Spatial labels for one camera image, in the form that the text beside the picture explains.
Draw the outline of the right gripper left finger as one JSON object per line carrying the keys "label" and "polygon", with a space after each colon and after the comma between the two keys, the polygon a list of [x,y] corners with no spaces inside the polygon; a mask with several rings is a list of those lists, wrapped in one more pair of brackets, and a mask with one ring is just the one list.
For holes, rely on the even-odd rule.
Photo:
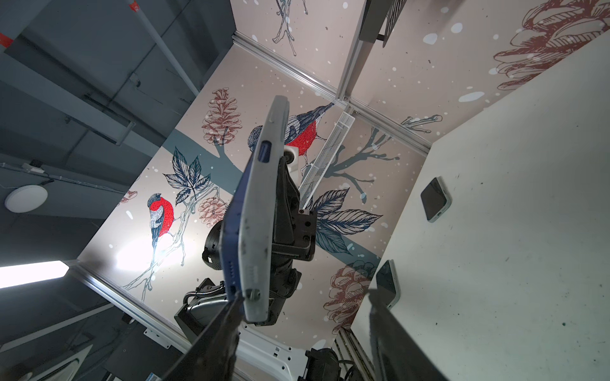
{"label": "right gripper left finger", "polygon": [[162,380],[232,380],[244,298],[226,304]]}

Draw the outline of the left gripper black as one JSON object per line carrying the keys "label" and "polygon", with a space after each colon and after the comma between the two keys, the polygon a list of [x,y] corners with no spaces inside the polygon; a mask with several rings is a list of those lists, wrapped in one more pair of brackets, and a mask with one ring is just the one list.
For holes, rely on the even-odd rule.
{"label": "left gripper black", "polygon": [[275,325],[284,303],[297,289],[302,274],[293,268],[293,261],[311,262],[315,255],[315,211],[300,209],[300,192],[288,170],[284,157],[279,161],[276,182],[276,206],[290,213],[274,226],[268,324]]}

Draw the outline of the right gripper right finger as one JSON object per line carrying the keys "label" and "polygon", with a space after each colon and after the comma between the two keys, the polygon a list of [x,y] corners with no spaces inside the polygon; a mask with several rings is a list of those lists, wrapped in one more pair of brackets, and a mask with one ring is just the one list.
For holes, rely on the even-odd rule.
{"label": "right gripper right finger", "polygon": [[368,291],[371,358],[376,380],[441,380],[446,376],[430,361],[382,301]]}

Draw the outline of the light blue phone case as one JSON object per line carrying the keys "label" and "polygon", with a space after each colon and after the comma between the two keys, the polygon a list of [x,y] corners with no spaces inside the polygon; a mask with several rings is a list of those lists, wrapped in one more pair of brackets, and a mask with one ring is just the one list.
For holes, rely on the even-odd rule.
{"label": "light blue phone case", "polygon": [[268,317],[276,182],[284,152],[289,101],[274,98],[252,152],[239,231],[239,266],[246,321]]}

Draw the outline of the blue phone black screen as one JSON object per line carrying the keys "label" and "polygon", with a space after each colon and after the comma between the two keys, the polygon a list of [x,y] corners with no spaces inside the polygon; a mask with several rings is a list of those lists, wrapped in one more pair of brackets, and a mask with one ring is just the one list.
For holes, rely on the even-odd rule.
{"label": "blue phone black screen", "polygon": [[252,152],[222,221],[220,257],[227,300],[229,302],[235,300],[237,293],[241,290],[238,260],[239,233],[246,190],[255,157],[255,153]]}

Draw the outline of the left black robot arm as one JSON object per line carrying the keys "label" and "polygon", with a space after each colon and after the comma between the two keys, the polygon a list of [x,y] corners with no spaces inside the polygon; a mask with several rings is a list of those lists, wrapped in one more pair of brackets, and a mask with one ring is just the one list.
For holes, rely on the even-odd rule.
{"label": "left black robot arm", "polygon": [[276,379],[338,380],[333,349],[281,348],[254,327],[276,323],[301,274],[295,261],[315,254],[317,217],[300,208],[285,157],[252,158],[224,219],[211,230],[203,257],[220,265],[220,284],[204,281],[176,316],[192,346],[168,380],[231,380],[239,359]]}

